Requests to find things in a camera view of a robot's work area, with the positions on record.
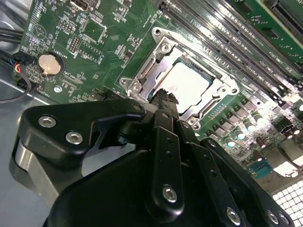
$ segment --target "small hole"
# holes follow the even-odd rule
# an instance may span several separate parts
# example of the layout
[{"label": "small hole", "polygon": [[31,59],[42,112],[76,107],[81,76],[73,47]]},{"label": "small hole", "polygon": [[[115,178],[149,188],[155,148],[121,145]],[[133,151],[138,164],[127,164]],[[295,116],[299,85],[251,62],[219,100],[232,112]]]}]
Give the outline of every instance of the small hole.
[{"label": "small hole", "polygon": [[210,161],[210,158],[209,158],[209,156],[207,156],[207,155],[204,155],[204,158],[207,160],[207,161]]},{"label": "small hole", "polygon": [[172,154],[170,151],[166,151],[166,155],[167,155],[168,157],[170,157],[170,158],[173,157],[173,154]]},{"label": "small hole", "polygon": [[166,113],[162,113],[163,117],[169,118],[169,116]]},{"label": "small hole", "polygon": [[156,35],[156,36],[159,36],[160,34],[161,34],[160,30],[159,30],[159,29],[156,29],[155,35]]},{"label": "small hole", "polygon": [[211,170],[210,173],[214,176],[217,177],[217,173],[214,170]]}]

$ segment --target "screw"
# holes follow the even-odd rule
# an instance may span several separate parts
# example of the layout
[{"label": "screw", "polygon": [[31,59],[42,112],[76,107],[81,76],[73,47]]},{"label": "screw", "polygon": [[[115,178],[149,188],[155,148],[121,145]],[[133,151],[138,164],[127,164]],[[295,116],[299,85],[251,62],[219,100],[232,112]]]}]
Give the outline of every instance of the screw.
[{"label": "screw", "polygon": [[140,85],[138,83],[135,83],[133,88],[134,88],[135,91],[139,91],[141,89]]},{"label": "screw", "polygon": [[209,140],[208,142],[212,147],[214,147],[214,148],[216,147],[216,144],[212,140]]},{"label": "screw", "polygon": [[141,110],[141,107],[137,106],[137,105],[134,105],[134,109],[135,110]]},{"label": "screw", "polygon": [[289,220],[284,216],[284,214],[279,212],[279,216],[287,225],[289,225]]},{"label": "screw", "polygon": [[162,194],[168,202],[174,203],[177,201],[177,193],[172,187],[169,186],[163,187]]},{"label": "screw", "polygon": [[126,79],[121,79],[120,81],[121,81],[122,85],[126,85],[127,84]]},{"label": "screw", "polygon": [[53,88],[53,91],[56,92],[56,93],[61,93],[62,92],[62,88],[58,85],[56,85],[54,88]]},{"label": "screw", "polygon": [[182,122],[182,124],[185,128],[187,128],[187,129],[189,128],[189,125],[186,122]]},{"label": "screw", "polygon": [[273,223],[275,223],[276,225],[279,224],[278,218],[270,210],[267,211],[267,216]]},{"label": "screw", "polygon": [[52,128],[54,127],[57,122],[54,118],[49,117],[49,116],[42,116],[38,119],[38,123],[45,128]]},{"label": "screw", "polygon": [[171,50],[171,45],[169,43],[163,43],[161,45],[161,51],[163,53],[168,53],[168,52],[170,52],[170,50]]},{"label": "screw", "polygon": [[226,210],[228,218],[234,223],[235,225],[239,226],[241,224],[241,220],[239,215],[230,207]]},{"label": "screw", "polygon": [[65,136],[65,139],[69,143],[75,144],[75,145],[81,144],[83,141],[83,137],[75,131],[71,131],[71,132],[67,133]]}]

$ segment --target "cable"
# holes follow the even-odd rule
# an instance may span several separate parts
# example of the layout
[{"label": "cable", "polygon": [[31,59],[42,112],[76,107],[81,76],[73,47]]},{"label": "cable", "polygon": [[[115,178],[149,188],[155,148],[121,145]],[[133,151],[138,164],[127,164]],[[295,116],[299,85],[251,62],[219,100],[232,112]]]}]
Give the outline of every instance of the cable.
[{"label": "cable", "polygon": [[3,99],[3,100],[0,100],[0,104],[5,104],[5,103],[12,103],[12,102],[16,102],[22,98],[24,98],[32,89],[32,84],[31,82],[29,81],[29,79],[27,78],[27,76],[24,74],[24,73],[19,73],[20,77],[22,79],[24,79],[24,81],[26,82],[27,84],[27,89],[25,90],[25,92],[23,92],[21,95],[15,97],[15,98],[10,98],[10,99]]},{"label": "cable", "polygon": [[4,41],[7,43],[12,44],[20,44],[21,38],[20,37],[13,37],[13,36],[7,36],[7,35],[0,35],[0,41]]},{"label": "cable", "polygon": [[6,61],[6,60],[4,60],[2,58],[0,58],[0,63],[2,63],[4,65],[7,65],[7,66],[9,66],[11,68],[14,68],[14,65],[10,64],[8,61]]},{"label": "cable", "polygon": [[16,31],[16,30],[13,30],[13,29],[8,29],[8,28],[3,28],[3,27],[0,27],[0,34],[1,35],[16,36],[16,37],[22,37],[23,36],[23,32],[21,32],[21,31]]},{"label": "cable", "polygon": [[17,13],[15,13],[11,8],[9,8],[5,3],[0,2],[0,10],[9,18],[11,19],[16,25],[20,28],[25,27],[25,21],[21,18]]}]

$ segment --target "capacitor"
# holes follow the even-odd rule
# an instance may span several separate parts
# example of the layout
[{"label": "capacitor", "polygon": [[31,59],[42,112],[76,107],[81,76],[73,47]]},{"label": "capacitor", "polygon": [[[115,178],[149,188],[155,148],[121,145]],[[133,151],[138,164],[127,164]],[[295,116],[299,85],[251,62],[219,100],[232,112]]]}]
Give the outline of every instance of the capacitor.
[{"label": "capacitor", "polygon": [[289,130],[289,131],[285,132],[284,135],[286,136],[286,138],[291,139],[293,137],[293,132],[291,130]]},{"label": "capacitor", "polygon": [[244,125],[245,125],[247,131],[249,131],[249,132],[252,132],[256,129],[256,126],[253,125],[251,122],[245,122]]},{"label": "capacitor", "polygon": [[300,110],[303,111],[303,101],[299,100],[295,103],[295,106]]},{"label": "capacitor", "polygon": [[266,119],[263,118],[259,113],[253,116],[255,121],[257,122],[257,125],[263,126],[267,123]]},{"label": "capacitor", "polygon": [[245,134],[240,129],[235,130],[235,135],[238,140],[242,140],[245,137]]},{"label": "capacitor", "polygon": [[252,152],[252,154],[253,154],[254,158],[255,158],[258,162],[262,161],[263,157],[259,154],[258,151],[254,150],[254,151]]},{"label": "capacitor", "polygon": [[227,146],[230,148],[232,148],[236,145],[236,143],[230,137],[226,138],[225,142],[226,142]]},{"label": "capacitor", "polygon": [[256,137],[256,143],[263,149],[266,147],[266,144],[264,143],[263,139],[261,137]]},{"label": "capacitor", "polygon": [[300,133],[300,130],[298,130],[298,128],[295,126],[291,129],[291,131],[294,135],[298,135]]}]

